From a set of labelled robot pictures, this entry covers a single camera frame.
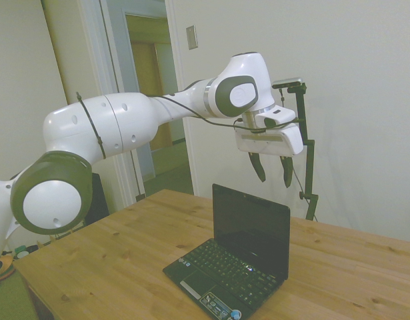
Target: floor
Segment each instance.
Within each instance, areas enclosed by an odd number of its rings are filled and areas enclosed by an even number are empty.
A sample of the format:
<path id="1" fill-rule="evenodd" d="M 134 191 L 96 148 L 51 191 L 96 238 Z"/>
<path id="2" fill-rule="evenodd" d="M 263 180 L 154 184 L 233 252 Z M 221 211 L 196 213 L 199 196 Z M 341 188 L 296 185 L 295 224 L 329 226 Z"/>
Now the floor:
<path id="1" fill-rule="evenodd" d="M 21 274 L 0 281 L 0 320 L 38 320 Z"/>
<path id="2" fill-rule="evenodd" d="M 145 194 L 150 196 L 162 189 L 193 194 L 193 184 L 187 146 L 184 142 L 153 151 L 156 178 L 144 182 Z"/>

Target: black metal stand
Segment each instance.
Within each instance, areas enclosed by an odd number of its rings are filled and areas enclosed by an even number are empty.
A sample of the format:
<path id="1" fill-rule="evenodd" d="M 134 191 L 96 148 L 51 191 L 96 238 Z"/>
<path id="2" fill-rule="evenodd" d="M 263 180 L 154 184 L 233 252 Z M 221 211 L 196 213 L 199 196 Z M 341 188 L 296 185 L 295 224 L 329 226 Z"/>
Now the black metal stand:
<path id="1" fill-rule="evenodd" d="M 305 161 L 305 190 L 299 193 L 301 199 L 309 200 L 309 208 L 307 210 L 307 215 L 305 218 L 307 220 L 313 220 L 317 201 L 319 196 L 313 194 L 313 169 L 314 169 L 314 140 L 308 139 L 307 134 L 307 122 L 305 120 L 305 104 L 304 104 L 304 94 L 307 90 L 305 83 L 302 83 L 296 87 L 288 87 L 288 93 L 294 93 L 297 100 L 297 110 L 298 110 L 298 122 L 299 130 L 303 138 L 303 144 L 307 147 L 307 157 Z"/>

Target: laptop screen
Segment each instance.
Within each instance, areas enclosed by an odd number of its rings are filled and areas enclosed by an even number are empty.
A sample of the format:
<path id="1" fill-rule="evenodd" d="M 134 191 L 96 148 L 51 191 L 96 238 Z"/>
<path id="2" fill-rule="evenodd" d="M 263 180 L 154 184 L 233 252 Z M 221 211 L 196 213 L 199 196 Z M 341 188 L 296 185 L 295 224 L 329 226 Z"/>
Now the laptop screen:
<path id="1" fill-rule="evenodd" d="M 213 232 L 218 244 L 258 270 L 287 279 L 289 208 L 220 185 L 212 188 Z"/>

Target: laptop keyboard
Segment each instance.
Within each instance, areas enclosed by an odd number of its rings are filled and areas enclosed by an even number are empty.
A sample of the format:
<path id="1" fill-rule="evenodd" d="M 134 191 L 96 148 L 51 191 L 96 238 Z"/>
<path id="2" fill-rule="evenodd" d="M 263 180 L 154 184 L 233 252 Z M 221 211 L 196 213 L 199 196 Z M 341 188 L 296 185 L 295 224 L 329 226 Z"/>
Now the laptop keyboard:
<path id="1" fill-rule="evenodd" d="M 214 239 L 192 250 L 185 258 L 253 309 L 281 285 L 273 276 L 234 257 Z"/>

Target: black cable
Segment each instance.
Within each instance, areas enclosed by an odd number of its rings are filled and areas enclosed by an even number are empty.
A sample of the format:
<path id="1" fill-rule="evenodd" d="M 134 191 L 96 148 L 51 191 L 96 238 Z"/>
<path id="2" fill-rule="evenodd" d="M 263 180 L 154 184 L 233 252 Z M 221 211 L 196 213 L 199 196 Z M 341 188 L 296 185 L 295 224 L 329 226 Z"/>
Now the black cable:
<path id="1" fill-rule="evenodd" d="M 83 101 L 82 101 L 82 97 L 80 96 L 80 94 L 79 94 L 78 92 L 76 92 L 76 95 L 77 95 L 77 100 L 79 100 L 80 104 L 81 104 L 82 107 L 83 107 L 83 110 L 84 110 L 85 113 L 86 113 L 87 118 L 89 119 L 89 122 L 91 123 L 93 132 L 95 133 L 95 136 L 97 137 L 97 140 L 98 140 L 99 147 L 101 148 L 101 152 L 102 152 L 102 154 L 103 154 L 103 158 L 105 159 L 105 158 L 107 158 L 107 156 L 105 155 L 105 150 L 104 150 L 104 146 L 103 146 L 103 140 L 102 140 L 101 137 L 98 135 L 97 128 L 95 128 L 95 125 L 94 125 L 94 123 L 93 123 L 93 121 L 92 121 L 91 115 L 89 114 L 89 112 L 88 112 L 88 110 L 87 110 L 85 104 L 84 104 Z"/>
<path id="2" fill-rule="evenodd" d="M 264 133 L 267 129 L 282 128 L 282 127 L 285 127 L 286 125 L 288 125 L 288 124 L 290 124 L 290 123 L 296 123 L 296 122 L 297 122 L 297 119 L 294 119 L 294 120 L 292 120 L 292 121 L 290 121 L 290 122 L 286 122 L 286 123 L 284 123 L 284 124 L 282 124 L 282 125 L 274 125 L 274 126 L 272 126 L 272 127 L 266 127 L 266 128 L 248 128 L 248 127 L 242 127 L 242 126 L 240 126 L 240 125 L 234 125 L 234 124 L 232 124 L 232 125 L 226 125 L 226 124 L 224 124 L 224 123 L 216 123 L 216 122 L 209 121 L 208 119 L 204 118 L 202 115 L 198 114 L 196 111 L 194 111 L 194 110 L 188 108 L 187 106 L 183 105 L 182 103 L 180 103 L 180 102 L 178 102 L 178 101 L 172 100 L 171 98 L 168 98 L 168 97 L 165 97 L 165 96 L 155 96 L 155 97 L 154 97 L 154 96 L 148 96 L 148 97 L 150 97 L 150 98 L 162 98 L 162 99 L 166 99 L 166 100 L 168 100 L 168 101 L 170 101 L 170 102 L 173 102 L 173 103 L 179 105 L 180 107 L 182 107 L 182 108 L 184 108 L 184 109 L 186 109 L 186 110 L 188 110 L 188 111 L 194 113 L 198 118 L 204 120 L 205 122 L 207 122 L 207 123 L 209 123 L 209 124 L 211 124 L 211 125 L 217 125 L 217 126 L 219 126 L 219 127 L 229 127 L 229 128 L 244 129 L 244 130 L 249 130 L 249 131 L 252 132 L 252 133 Z"/>

